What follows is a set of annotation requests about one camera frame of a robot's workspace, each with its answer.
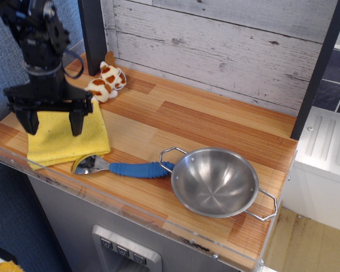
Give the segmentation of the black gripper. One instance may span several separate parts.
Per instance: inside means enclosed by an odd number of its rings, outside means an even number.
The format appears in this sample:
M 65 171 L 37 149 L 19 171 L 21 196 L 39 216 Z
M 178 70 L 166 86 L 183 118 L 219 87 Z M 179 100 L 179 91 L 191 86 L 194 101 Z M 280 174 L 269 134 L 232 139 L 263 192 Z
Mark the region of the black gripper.
M 35 135 L 39 127 L 38 111 L 70 112 L 73 136 L 82 133 L 84 117 L 93 112 L 92 95 L 67 82 L 64 72 L 30 75 L 29 83 L 7 87 L 8 107 L 24 130 Z

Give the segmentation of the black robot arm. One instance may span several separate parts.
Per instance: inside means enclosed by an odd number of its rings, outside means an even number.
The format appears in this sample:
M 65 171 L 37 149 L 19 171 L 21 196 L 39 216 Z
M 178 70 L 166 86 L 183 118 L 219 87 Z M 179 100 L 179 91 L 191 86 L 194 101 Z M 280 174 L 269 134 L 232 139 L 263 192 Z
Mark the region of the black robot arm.
M 62 58 L 68 52 L 64 29 L 52 1 L 0 1 L 0 17 L 23 55 L 29 83 L 3 90 L 8 108 L 29 134 L 36 134 L 39 111 L 68 112 L 74 136 L 82 133 L 84 117 L 93 111 L 92 94 L 67 82 Z

